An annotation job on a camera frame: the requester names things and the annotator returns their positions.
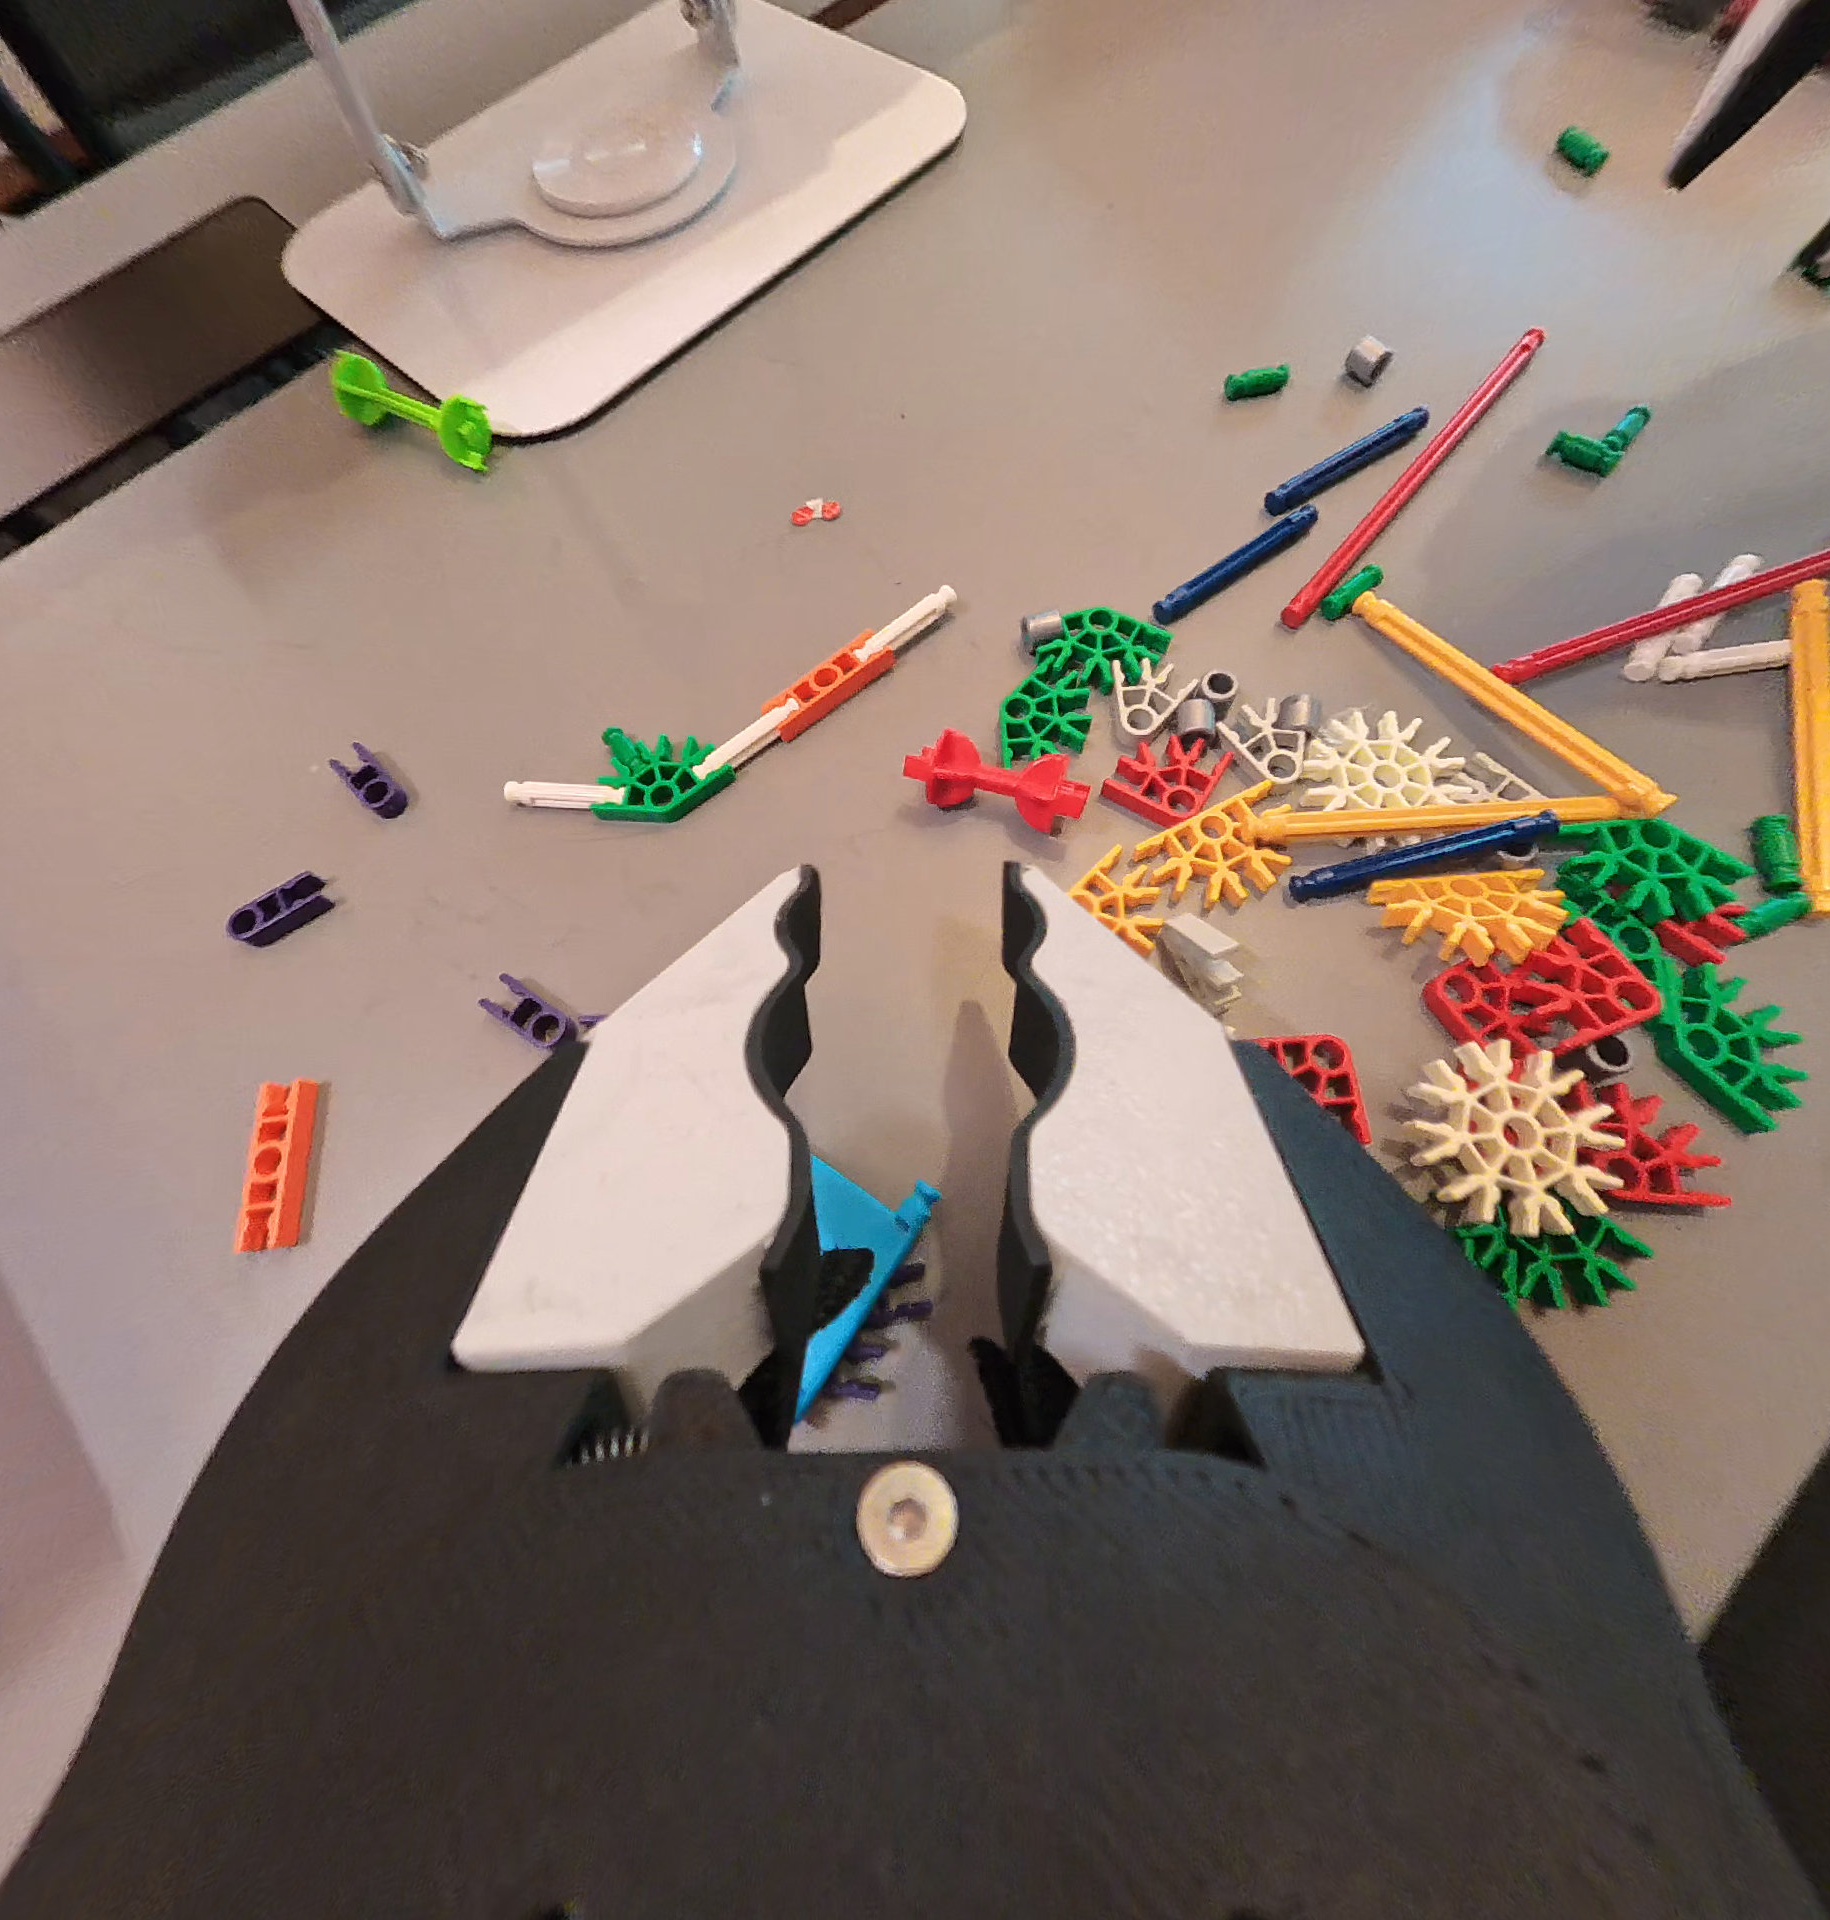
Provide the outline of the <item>cyan toy panel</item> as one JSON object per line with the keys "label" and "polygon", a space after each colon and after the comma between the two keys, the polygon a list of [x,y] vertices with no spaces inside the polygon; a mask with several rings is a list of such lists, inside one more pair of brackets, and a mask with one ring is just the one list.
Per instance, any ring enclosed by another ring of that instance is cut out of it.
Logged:
{"label": "cyan toy panel", "polygon": [[811,1205],[823,1252],[823,1277],[811,1306],[811,1328],[795,1396],[795,1423],[805,1423],[824,1398],[832,1368],[858,1324],[910,1259],[924,1259],[933,1212],[942,1191],[919,1183],[910,1198],[888,1205],[855,1185],[832,1163],[811,1163]]}

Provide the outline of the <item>green toy connector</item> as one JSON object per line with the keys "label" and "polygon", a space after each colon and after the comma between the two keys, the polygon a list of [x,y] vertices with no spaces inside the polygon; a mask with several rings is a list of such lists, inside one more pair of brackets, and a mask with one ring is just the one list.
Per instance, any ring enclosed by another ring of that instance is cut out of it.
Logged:
{"label": "green toy connector", "polygon": [[1000,764],[1080,754],[1092,728],[1092,686],[1030,676],[1000,706]]}
{"label": "green toy connector", "polygon": [[1063,615],[1063,632],[1037,644],[1037,676],[1045,686],[1076,686],[1110,696],[1115,668],[1135,681],[1144,664],[1170,655],[1173,635],[1120,607],[1080,607]]}
{"label": "green toy connector", "polygon": [[734,773],[729,767],[713,779],[696,773],[696,764],[713,753],[706,743],[686,737],[676,745],[667,735],[660,735],[659,743],[644,745],[653,754],[644,754],[639,764],[611,763],[607,784],[629,789],[629,805],[590,809],[595,817],[653,826],[681,821],[687,811],[734,782]]}

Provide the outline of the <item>heap of mixed toy rods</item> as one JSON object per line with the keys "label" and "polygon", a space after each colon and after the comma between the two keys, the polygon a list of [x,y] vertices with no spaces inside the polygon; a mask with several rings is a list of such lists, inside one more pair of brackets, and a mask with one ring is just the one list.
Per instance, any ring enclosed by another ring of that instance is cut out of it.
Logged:
{"label": "heap of mixed toy rods", "polygon": [[1508,719],[1516,730],[1540,737],[1550,754],[1571,763],[1623,809],[1660,811],[1663,803],[1657,789],[1639,789],[1632,775],[1609,775],[1607,754],[1591,737],[1560,726],[1540,701],[1526,696],[1526,686],[1601,658],[1623,641],[1657,639],[1681,615],[1686,621],[1700,621],[1708,615],[1748,607],[1778,594],[1791,594],[1786,677],[1800,885],[1810,898],[1810,911],[1830,916],[1830,548],[1793,563],[1760,570],[1731,589],[1698,594],[1681,607],[1632,615],[1594,635],[1550,644],[1529,658],[1504,661],[1499,668],[1488,668],[1465,658],[1447,639],[1433,635],[1417,618],[1373,590],[1358,594],[1353,615],[1402,647],[1409,658],[1424,661],[1433,676],[1457,686],[1465,699]]}

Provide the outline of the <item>lime green toy spool piece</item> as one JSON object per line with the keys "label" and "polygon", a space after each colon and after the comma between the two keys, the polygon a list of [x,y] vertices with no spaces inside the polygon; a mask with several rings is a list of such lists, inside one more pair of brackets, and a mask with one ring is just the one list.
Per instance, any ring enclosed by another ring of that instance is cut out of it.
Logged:
{"label": "lime green toy spool piece", "polygon": [[345,417],[361,428],[380,420],[409,420],[432,430],[449,460],[467,470],[487,470],[494,450],[494,424],[487,409],[475,398],[422,400],[396,390],[380,368],[353,350],[339,350],[331,365],[331,395]]}

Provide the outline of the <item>white stand base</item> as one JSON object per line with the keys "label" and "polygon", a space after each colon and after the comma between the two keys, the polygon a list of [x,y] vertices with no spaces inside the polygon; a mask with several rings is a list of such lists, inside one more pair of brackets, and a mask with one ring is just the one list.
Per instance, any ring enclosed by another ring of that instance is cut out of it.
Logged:
{"label": "white stand base", "polygon": [[298,293],[530,441],[607,409],[961,137],[942,78],[772,2],[653,2],[419,151],[290,2],[376,185],[283,255]]}

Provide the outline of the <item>red long toy rod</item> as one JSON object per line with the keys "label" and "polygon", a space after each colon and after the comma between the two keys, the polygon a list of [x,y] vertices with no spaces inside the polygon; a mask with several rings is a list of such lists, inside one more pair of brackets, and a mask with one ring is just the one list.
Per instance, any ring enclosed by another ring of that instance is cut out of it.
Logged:
{"label": "red long toy rod", "polygon": [[1409,507],[1409,501],[1431,484],[1431,478],[1457,453],[1457,448],[1499,404],[1499,398],[1526,375],[1544,344],[1545,327],[1526,327],[1526,334],[1504,353],[1504,360],[1484,379],[1484,385],[1457,409],[1457,413],[1386,488],[1386,496],[1336,543],[1336,551],[1324,560],[1324,567],[1282,604],[1278,626],[1287,632],[1301,632],[1317,615],[1317,607],[1345,578],[1358,570],[1358,563],[1368,557],[1368,548],[1390,532],[1390,524]]}

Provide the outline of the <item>pile of colourful toy connectors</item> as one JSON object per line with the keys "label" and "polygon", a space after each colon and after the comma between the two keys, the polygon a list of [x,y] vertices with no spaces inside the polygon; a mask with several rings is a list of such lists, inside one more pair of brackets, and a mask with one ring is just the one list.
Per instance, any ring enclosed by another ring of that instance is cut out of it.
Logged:
{"label": "pile of colourful toy connectors", "polygon": [[1226,707],[1181,686],[1173,730],[1104,784],[1150,833],[1107,848],[1071,903],[1170,962],[1221,1011],[1239,973],[1217,923],[1282,890],[1358,903],[1424,944],[1424,1010],[1444,1047],[1402,1092],[1424,1198],[1514,1303],[1602,1306],[1647,1242],[1616,1208],[1724,1208],[1693,1123],[1631,1084],[1627,1043],[1734,1132],[1803,1104],[1803,1043],[1754,1003],[1738,949],[1798,925],[1803,892],[1744,898],[1754,860],[1623,816],[1614,794],[1550,794],[1494,754],[1424,743],[1417,719],[1304,706]]}

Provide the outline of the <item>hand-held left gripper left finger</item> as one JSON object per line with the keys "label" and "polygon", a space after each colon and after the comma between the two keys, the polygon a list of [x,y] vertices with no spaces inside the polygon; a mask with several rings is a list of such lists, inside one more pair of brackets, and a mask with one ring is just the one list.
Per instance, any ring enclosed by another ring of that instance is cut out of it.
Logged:
{"label": "hand-held left gripper left finger", "polygon": [[678,1374],[760,1379],[785,1445],[817,1296],[805,986],[823,880],[785,870],[600,1023],[450,1356],[471,1374],[614,1374],[653,1403]]}

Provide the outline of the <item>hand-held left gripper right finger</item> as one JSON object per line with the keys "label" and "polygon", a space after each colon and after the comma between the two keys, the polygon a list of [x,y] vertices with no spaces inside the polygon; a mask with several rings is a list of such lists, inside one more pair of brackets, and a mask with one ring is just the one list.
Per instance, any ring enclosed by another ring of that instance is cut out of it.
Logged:
{"label": "hand-held left gripper right finger", "polygon": [[1356,1374],[1365,1339],[1242,1073],[1274,1058],[1022,861],[1003,967],[1032,1097],[1000,1227],[1003,1438],[1050,1445],[1095,1375],[1170,1419],[1217,1368]]}

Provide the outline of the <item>red toy spool piece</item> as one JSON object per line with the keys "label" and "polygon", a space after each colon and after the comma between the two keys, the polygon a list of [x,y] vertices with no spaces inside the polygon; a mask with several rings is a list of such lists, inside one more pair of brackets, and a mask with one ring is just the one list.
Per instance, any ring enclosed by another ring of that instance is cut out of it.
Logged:
{"label": "red toy spool piece", "polygon": [[1018,764],[990,764],[975,737],[957,728],[915,754],[901,757],[901,775],[919,782],[924,803],[952,811],[971,805],[980,794],[997,794],[1016,805],[1022,826],[1056,833],[1060,821],[1083,817],[1092,789],[1070,779],[1070,754],[1040,754]]}

